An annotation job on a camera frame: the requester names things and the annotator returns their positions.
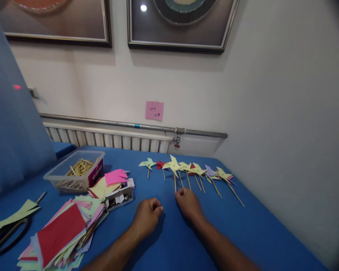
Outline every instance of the blue curtain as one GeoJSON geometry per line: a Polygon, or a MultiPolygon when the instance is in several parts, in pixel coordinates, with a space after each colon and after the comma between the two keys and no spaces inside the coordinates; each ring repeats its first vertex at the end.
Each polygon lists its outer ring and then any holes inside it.
{"type": "Polygon", "coordinates": [[[0,26],[0,194],[56,160],[0,26]]]}

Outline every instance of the scissors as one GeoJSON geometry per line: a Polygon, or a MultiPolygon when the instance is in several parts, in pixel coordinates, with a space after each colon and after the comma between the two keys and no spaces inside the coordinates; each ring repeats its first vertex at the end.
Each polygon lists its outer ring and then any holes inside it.
{"type": "MultiPolygon", "coordinates": [[[[42,198],[46,195],[46,192],[44,192],[37,200],[35,203],[39,203],[42,198]]],[[[12,249],[23,237],[24,235],[27,233],[27,231],[30,228],[31,225],[31,216],[29,215],[19,221],[16,221],[14,223],[11,223],[9,225],[6,225],[3,229],[3,233],[0,236],[0,248],[2,247],[3,244],[5,244],[5,242],[7,240],[9,240],[9,238],[17,231],[17,229],[25,224],[25,228],[22,230],[22,232],[18,235],[18,237],[15,238],[15,240],[13,240],[10,244],[8,244],[6,247],[0,249],[0,256],[6,252],[8,252],[10,249],[12,249]]]]}

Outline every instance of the radiator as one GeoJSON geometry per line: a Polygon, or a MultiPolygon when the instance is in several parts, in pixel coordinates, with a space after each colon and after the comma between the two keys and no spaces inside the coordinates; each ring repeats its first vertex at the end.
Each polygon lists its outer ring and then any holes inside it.
{"type": "Polygon", "coordinates": [[[167,153],[168,145],[172,141],[172,137],[166,135],[82,127],[50,122],[43,122],[43,124],[51,140],[55,142],[72,143],[78,147],[90,145],[167,153]]]}

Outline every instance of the scissor handle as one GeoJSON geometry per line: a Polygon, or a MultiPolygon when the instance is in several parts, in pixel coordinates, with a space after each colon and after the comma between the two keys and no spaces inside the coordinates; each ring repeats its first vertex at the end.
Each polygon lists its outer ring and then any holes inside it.
{"type": "Polygon", "coordinates": [[[18,237],[15,238],[10,244],[8,244],[6,247],[0,249],[0,255],[8,252],[10,249],[12,249],[27,233],[27,231],[30,228],[31,225],[31,218],[23,218],[22,220],[19,220],[16,222],[12,227],[9,228],[9,230],[5,231],[1,236],[0,236],[0,248],[2,247],[3,244],[9,238],[17,231],[17,229],[22,225],[26,224],[25,228],[21,231],[21,233],[18,235],[18,237]]]}

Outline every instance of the white wall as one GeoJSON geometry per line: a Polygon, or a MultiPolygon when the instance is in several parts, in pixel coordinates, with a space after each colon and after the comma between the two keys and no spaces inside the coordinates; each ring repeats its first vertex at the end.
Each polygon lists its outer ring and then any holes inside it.
{"type": "Polygon", "coordinates": [[[229,133],[185,137],[181,152],[218,157],[319,259],[339,265],[334,7],[241,0],[221,56],[130,51],[123,0],[111,1],[111,21],[113,50],[12,43],[38,109],[229,133]],[[147,100],[165,102],[162,122],[145,120],[147,100]]]}

